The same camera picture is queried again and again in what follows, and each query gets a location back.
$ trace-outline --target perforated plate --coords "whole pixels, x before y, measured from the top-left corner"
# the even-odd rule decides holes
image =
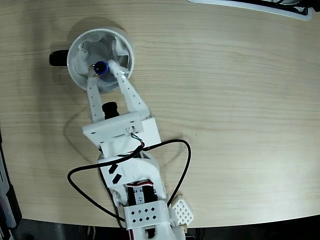
[[[179,225],[189,225],[195,218],[194,212],[192,211],[189,203],[185,200],[185,198],[182,195],[178,195],[174,199],[171,207],[174,209],[176,213]]]
[[[170,223],[167,204],[162,200],[127,206],[124,208],[124,216],[128,230]]]

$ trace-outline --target red wire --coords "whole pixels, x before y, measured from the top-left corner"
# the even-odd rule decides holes
[[[127,186],[132,186],[132,187],[139,187],[139,186],[143,186],[143,185],[154,185],[154,183],[152,181],[144,181],[144,182],[140,182],[140,183],[137,183],[137,184],[131,184],[131,183],[128,183]]]

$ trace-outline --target black object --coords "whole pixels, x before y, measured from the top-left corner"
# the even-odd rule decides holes
[[[102,111],[104,112],[104,119],[111,119],[118,117],[119,113],[117,111],[118,106],[114,101],[107,102],[102,105]]]
[[[142,193],[143,193],[143,198],[144,198],[144,202],[137,202],[136,198],[135,198],[135,191],[140,191],[141,188],[139,188],[139,190],[137,190],[136,187],[128,187],[127,188],[127,192],[128,192],[128,204],[129,206],[134,206],[137,204],[146,204],[146,203],[151,203],[151,202],[155,202],[158,200],[157,195],[155,194],[155,189],[153,186],[142,186]]]
[[[66,67],[69,50],[54,51],[49,55],[49,64],[55,67]]]

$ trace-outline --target black handle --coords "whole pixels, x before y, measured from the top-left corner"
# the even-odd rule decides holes
[[[67,56],[69,50],[54,51],[49,56],[49,63],[51,66],[61,67],[67,66]]]

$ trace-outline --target dark floor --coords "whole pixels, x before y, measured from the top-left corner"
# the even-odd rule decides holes
[[[210,228],[191,228],[195,240],[320,240],[320,216],[295,220]],[[22,219],[14,231],[16,240],[128,240],[126,231],[111,227],[87,227]]]

